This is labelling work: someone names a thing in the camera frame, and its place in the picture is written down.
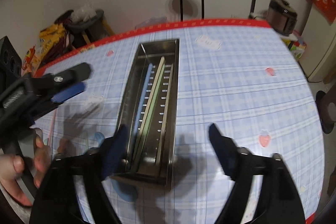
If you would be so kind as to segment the person's left hand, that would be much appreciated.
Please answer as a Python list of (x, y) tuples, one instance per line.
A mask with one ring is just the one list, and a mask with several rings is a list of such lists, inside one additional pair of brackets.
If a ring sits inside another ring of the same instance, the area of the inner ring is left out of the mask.
[[(34, 156), (34, 166), (37, 172), (34, 177), (34, 184), (39, 188), (50, 166), (50, 148), (44, 145), (40, 137), (36, 137), (35, 141), (37, 149)], [(24, 169), (25, 164), (20, 156), (13, 154), (1, 155), (1, 184), (3, 188), (20, 205), (30, 207), (32, 203), (16, 181)]]

